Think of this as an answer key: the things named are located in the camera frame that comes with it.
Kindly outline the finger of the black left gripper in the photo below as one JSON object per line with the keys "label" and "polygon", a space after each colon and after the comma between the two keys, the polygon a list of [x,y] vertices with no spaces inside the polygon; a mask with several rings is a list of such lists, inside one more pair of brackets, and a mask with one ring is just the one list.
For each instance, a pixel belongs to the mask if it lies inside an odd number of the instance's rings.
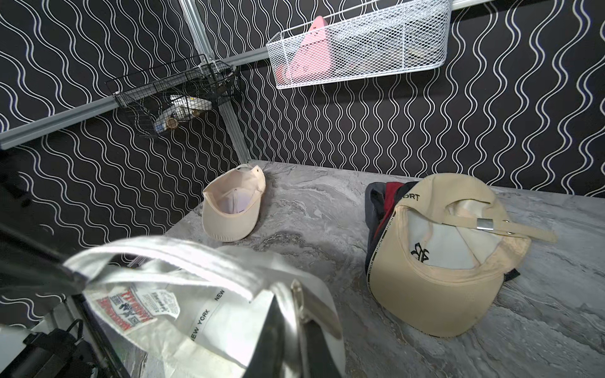
{"label": "finger of the black left gripper", "polygon": [[1,290],[80,294],[86,278],[63,266],[67,255],[37,225],[1,224]]}

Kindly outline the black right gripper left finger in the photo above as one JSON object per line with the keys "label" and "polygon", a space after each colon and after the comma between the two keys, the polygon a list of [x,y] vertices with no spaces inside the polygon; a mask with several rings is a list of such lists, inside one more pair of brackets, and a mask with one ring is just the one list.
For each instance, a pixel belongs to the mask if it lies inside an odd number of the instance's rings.
{"label": "black right gripper left finger", "polygon": [[302,377],[302,331],[290,290],[276,293],[244,377]]}

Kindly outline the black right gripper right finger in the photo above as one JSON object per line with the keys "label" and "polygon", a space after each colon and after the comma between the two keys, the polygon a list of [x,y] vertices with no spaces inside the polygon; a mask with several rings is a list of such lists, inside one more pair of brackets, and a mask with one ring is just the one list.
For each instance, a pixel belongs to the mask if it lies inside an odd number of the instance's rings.
{"label": "black right gripper right finger", "polygon": [[303,334],[306,341],[303,356],[307,359],[305,377],[341,378],[320,325],[314,321],[304,324]]}

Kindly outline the white baseball cap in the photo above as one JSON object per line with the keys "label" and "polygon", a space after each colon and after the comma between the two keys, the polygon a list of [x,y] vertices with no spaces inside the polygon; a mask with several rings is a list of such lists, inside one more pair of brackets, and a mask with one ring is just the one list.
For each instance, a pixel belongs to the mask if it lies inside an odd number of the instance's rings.
{"label": "white baseball cap", "polygon": [[343,330],[329,289],[274,252],[146,236],[84,250],[65,267],[86,278],[93,313],[161,361],[168,377],[244,377],[274,295],[286,290],[301,322],[302,377],[303,326],[311,321],[345,375]]}

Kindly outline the beige cap with black lettering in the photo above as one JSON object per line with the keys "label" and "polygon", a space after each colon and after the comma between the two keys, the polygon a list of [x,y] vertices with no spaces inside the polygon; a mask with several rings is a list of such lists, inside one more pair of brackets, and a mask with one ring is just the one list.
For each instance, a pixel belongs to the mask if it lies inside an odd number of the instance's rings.
{"label": "beige cap with black lettering", "polygon": [[425,334],[467,332],[487,313],[535,239],[556,234],[515,223],[496,193],[464,174],[403,183],[366,283],[376,302]]}

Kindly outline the cream baseball cap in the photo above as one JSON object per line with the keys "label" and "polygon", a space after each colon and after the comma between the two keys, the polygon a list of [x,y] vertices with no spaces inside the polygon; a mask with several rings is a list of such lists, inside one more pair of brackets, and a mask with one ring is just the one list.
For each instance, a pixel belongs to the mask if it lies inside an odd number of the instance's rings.
{"label": "cream baseball cap", "polygon": [[203,228],[224,243],[246,238],[255,228],[266,190],[259,166],[239,165],[210,182],[203,190]]}

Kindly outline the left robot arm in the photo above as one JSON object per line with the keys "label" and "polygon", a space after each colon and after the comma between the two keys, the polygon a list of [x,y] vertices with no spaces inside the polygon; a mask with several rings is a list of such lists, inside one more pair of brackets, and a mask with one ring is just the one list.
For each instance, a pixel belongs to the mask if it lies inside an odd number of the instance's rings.
{"label": "left robot arm", "polygon": [[[23,231],[1,226],[1,294],[80,294],[82,275],[61,265],[59,255]],[[84,320],[66,329],[30,332],[2,377],[100,377],[102,369],[84,340]]]}

